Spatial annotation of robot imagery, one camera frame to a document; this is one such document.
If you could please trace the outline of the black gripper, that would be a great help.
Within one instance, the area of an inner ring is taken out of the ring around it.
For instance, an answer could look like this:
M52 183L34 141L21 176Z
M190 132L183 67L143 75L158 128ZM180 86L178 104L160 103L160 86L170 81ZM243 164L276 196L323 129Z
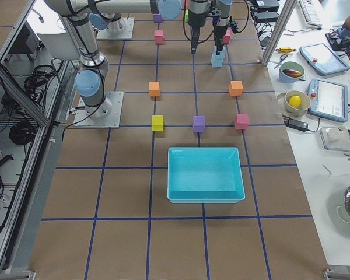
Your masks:
M232 33L238 31L237 22L232 19L230 8L216 8L212 12L214 46L217 46L218 51L224 47L223 37L226 35L227 29L231 29Z
M199 30L205 25L209 13L209 1L190 0L188 10L188 25L191 27L191 53L195 54L199 44Z

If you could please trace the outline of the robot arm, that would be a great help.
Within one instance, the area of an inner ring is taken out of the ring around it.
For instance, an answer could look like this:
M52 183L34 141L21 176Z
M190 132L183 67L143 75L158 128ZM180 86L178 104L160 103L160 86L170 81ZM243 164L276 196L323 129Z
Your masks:
M89 1L91 9L91 19L94 27L106 29L111 22L121 19L121 14L117 9L112 12L103 12L98 4L102 1ZM205 25L206 18L212 18L214 45L216 54L219 55L224 48L223 37L227 29L238 33L237 22L230 15L232 1L190 1L188 5L187 23L191 27L191 36L187 40L191 42L191 53L195 54L197 47L202 41L199 40L200 29ZM180 12L185 11L184 1L149 1L150 12L160 14L166 19L175 19Z
M89 115L105 112L107 107L104 80L109 70L106 56L99 50L93 32L90 15L103 22L120 20L121 13L160 14L175 19L185 6L184 1L45 1L60 17L66 19L71 34L80 49L80 61L84 70L75 78L79 92Z

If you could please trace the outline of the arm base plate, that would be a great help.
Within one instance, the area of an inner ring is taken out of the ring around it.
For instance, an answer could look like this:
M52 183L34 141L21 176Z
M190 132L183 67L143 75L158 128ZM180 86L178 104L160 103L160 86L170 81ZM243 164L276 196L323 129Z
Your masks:
M99 109L90 116L95 108L85 106L84 100L80 97L78 106L85 108L75 113L73 126L86 129L119 128L121 112L123 107L124 92L105 92L105 101Z
M119 20L110 22L105 29L99 30L97 40L100 41L121 41L131 40L134 30L135 19L122 17Z

